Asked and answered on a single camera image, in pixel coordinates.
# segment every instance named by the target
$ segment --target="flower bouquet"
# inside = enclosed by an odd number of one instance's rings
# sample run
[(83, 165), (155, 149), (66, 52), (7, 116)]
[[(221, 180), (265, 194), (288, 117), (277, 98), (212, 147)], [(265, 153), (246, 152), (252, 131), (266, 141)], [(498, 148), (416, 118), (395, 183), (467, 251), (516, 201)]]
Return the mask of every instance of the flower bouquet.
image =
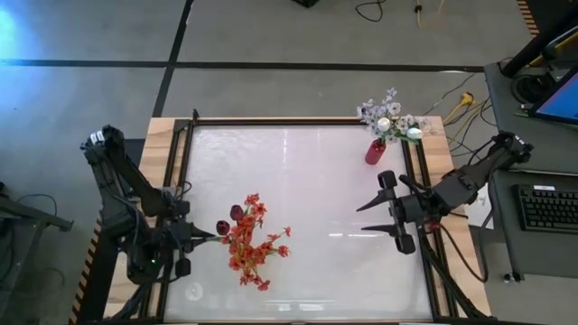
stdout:
[(275, 241), (283, 235), (291, 236), (291, 228), (285, 227), (284, 231), (279, 234), (267, 235), (267, 241), (259, 246), (252, 246), (253, 231), (257, 226), (263, 226), (263, 218), (267, 212), (265, 204), (259, 202), (259, 194), (248, 195), (245, 200), (245, 209), (239, 205), (231, 207), (230, 217), (237, 222), (237, 225), (231, 227), (225, 220), (217, 222), (217, 233), (221, 237), (214, 237), (210, 240), (220, 241), (228, 245), (230, 259), (228, 267), (234, 271), (240, 271), (240, 285), (253, 283), (259, 291), (265, 291), (269, 288), (271, 281), (264, 281), (258, 273), (258, 267), (265, 264), (268, 256), (279, 255), (287, 257), (289, 247), (277, 246)]
[(411, 115), (399, 116), (401, 104), (394, 101), (397, 91), (392, 88), (381, 105), (370, 99), (358, 107), (358, 118), (368, 125), (368, 130), (377, 139), (373, 141), (366, 154), (366, 163), (376, 164), (386, 150), (387, 144), (395, 144), (399, 140), (417, 144), (424, 136), (424, 129), (431, 126), (425, 117)]

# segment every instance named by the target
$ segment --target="metal stand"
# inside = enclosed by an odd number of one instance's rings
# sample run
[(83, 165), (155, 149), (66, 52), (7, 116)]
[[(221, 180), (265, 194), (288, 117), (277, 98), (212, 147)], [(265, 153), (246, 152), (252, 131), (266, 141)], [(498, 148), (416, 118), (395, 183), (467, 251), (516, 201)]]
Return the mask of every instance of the metal stand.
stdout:
[(44, 221), (47, 225), (58, 227), (61, 231), (69, 231), (74, 223), (74, 221), (67, 221), (56, 215), (27, 207), (24, 204), (14, 202), (3, 196), (0, 196), (0, 211), (16, 217), (33, 218)]

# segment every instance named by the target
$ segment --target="computer monitor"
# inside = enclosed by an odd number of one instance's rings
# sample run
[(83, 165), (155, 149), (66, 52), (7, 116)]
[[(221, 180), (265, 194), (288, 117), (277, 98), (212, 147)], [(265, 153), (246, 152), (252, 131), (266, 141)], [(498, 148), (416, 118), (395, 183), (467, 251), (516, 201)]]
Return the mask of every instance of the computer monitor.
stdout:
[(578, 125), (578, 66), (558, 81), (545, 99), (537, 102), (530, 116)]

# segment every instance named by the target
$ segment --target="black keyboard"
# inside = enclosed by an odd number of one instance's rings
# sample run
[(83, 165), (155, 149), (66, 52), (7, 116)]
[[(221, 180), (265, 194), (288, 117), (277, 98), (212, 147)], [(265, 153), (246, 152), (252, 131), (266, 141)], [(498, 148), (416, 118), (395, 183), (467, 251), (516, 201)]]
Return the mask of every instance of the black keyboard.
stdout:
[(578, 234), (578, 191), (533, 185), (512, 189), (522, 229)]

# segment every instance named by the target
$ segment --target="striped tape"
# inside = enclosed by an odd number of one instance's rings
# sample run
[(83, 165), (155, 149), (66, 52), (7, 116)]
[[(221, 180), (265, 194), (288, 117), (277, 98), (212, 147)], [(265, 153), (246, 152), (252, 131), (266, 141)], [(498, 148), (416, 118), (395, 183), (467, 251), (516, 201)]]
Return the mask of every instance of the striped tape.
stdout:
[(97, 220), (97, 224), (94, 226), (94, 231), (92, 232), (92, 238), (90, 239), (87, 258), (84, 261), (82, 272), (80, 274), (79, 287), (76, 290), (74, 302), (72, 303), (72, 314), (70, 315), (69, 318), (69, 325), (75, 325), (78, 321), (80, 306), (82, 305), (82, 299), (84, 298), (84, 291), (87, 287), (90, 275), (90, 268), (92, 267), (92, 258), (94, 257), (94, 254), (97, 252), (99, 235), (100, 235), (100, 220)]
[(536, 21), (534, 21), (534, 16), (530, 12), (530, 7), (527, 6), (526, 0), (517, 0), (517, 6), (520, 8), (524, 22), (526, 23), (527, 29), (530, 31), (532, 37), (536, 37), (540, 34)]

